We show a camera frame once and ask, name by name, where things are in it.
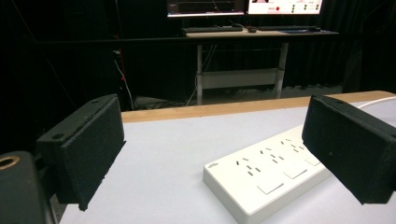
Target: white power strip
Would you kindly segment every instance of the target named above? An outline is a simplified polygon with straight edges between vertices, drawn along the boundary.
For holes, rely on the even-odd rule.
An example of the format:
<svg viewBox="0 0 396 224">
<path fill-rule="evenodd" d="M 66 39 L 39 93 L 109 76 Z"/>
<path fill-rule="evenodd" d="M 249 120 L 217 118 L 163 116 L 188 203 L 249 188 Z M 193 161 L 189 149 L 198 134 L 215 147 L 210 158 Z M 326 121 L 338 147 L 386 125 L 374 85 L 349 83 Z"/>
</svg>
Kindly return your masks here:
<svg viewBox="0 0 396 224">
<path fill-rule="evenodd" d="M 238 223 L 260 223 L 331 175 L 303 125 L 205 165 L 204 182 Z"/>
</svg>

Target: mouse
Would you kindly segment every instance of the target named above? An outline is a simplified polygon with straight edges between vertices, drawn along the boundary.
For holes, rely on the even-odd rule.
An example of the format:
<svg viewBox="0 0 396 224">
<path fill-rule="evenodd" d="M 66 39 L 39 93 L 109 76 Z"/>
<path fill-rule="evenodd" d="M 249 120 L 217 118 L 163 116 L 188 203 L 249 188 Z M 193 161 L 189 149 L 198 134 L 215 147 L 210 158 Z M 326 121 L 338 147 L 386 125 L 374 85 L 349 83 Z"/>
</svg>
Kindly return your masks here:
<svg viewBox="0 0 396 224">
<path fill-rule="evenodd" d="M 309 27 L 308 32 L 320 32 L 320 28 L 319 27 Z"/>
<path fill-rule="evenodd" d="M 249 27 L 249 28 L 247 28 L 247 31 L 248 31 L 249 33 L 256 33 L 256 32 L 257 32 L 257 29 L 254 28 L 254 27 Z"/>
</svg>

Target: foam padding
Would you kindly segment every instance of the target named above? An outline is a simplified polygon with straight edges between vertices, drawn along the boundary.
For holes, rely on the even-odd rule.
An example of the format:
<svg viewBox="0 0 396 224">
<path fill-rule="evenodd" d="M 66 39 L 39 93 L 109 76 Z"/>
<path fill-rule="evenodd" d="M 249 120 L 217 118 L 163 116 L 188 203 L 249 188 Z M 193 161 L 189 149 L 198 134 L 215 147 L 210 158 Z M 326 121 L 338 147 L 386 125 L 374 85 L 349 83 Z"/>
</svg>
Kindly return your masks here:
<svg viewBox="0 0 396 224">
<path fill-rule="evenodd" d="M 353 105 L 312 96 L 303 140 L 360 203 L 387 203 L 396 175 L 396 129 Z"/>
<path fill-rule="evenodd" d="M 56 169 L 59 202 L 86 210 L 123 144 L 117 95 L 88 102 L 41 136 L 37 149 Z"/>
</svg>

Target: dark background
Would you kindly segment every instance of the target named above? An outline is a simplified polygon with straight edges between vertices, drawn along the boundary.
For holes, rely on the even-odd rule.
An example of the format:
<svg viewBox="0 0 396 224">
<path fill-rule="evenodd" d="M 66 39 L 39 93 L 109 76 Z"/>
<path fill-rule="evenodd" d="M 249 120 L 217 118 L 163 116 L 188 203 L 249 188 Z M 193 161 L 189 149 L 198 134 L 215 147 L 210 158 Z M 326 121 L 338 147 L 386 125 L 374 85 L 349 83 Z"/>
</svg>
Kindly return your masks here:
<svg viewBox="0 0 396 224">
<path fill-rule="evenodd" d="M 37 137 L 93 98 L 116 93 L 122 110 L 131 109 L 114 60 L 124 65 L 133 95 L 185 101 L 194 90 L 194 45 L 123 47 L 120 58 L 113 52 L 118 48 L 40 50 L 29 48 L 33 41 L 177 37 L 181 27 L 230 25 L 230 20 L 317 25 L 346 35 L 376 35 L 364 41 L 291 43 L 284 86 L 342 83 L 344 92 L 396 92 L 395 15 L 394 0 L 325 0 L 319 16 L 183 21 L 166 19 L 164 0 L 1 0 L 0 153 L 34 151 Z M 271 47 L 275 44 L 218 45 L 208 70 L 272 67 L 278 52 L 250 51 Z"/>
</svg>

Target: white table surface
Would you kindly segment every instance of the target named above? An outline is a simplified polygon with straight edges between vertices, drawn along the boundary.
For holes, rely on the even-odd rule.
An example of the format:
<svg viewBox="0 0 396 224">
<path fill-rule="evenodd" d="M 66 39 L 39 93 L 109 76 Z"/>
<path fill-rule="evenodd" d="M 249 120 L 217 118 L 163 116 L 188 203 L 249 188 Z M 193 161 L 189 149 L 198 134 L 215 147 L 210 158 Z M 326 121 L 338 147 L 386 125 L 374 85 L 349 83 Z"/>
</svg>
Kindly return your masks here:
<svg viewBox="0 0 396 224">
<path fill-rule="evenodd" d="M 127 143 L 88 209 L 69 204 L 61 224 L 236 223 L 203 182 L 204 165 L 304 123 L 306 109 L 126 123 Z M 396 102 L 364 110 L 396 127 Z M 396 196 L 361 205 L 332 176 L 263 223 L 396 223 Z"/>
</svg>

